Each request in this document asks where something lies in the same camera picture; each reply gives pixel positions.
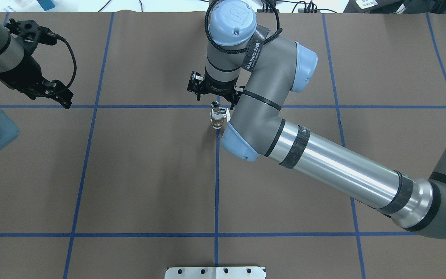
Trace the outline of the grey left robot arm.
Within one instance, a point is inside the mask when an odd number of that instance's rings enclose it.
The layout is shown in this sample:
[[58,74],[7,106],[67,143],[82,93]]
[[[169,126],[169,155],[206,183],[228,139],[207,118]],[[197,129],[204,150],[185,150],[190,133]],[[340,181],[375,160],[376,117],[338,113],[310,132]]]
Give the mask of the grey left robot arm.
[[[15,21],[10,18],[8,23],[0,22],[0,81],[9,89],[17,90],[32,100],[37,97],[47,98],[69,109],[73,98],[69,88],[75,80],[77,70],[73,69],[67,85],[58,80],[48,81],[43,77],[40,65],[32,57],[38,44],[53,46],[58,41],[64,42],[71,50],[64,37],[35,21]],[[19,127],[0,109],[0,151],[19,134]]]

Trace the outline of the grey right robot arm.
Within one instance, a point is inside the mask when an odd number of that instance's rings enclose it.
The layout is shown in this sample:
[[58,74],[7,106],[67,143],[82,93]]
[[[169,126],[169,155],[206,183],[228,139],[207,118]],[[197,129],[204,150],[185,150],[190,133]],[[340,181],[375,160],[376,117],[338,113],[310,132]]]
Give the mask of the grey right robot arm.
[[279,26],[269,34],[242,0],[211,0],[204,30],[209,41],[205,72],[193,71],[187,90],[230,102],[231,116],[218,102],[210,113],[215,129],[228,122],[221,138],[227,152],[247,161],[272,158],[377,210],[404,230],[446,239],[446,149],[430,178],[412,179],[280,118],[288,94],[308,85],[317,54],[281,37]]

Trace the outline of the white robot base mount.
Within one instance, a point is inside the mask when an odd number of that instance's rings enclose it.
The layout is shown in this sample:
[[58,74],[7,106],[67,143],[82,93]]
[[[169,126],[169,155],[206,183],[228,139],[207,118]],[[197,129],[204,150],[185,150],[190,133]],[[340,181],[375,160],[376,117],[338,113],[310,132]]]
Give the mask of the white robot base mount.
[[173,267],[168,268],[165,279],[266,279],[265,267]]

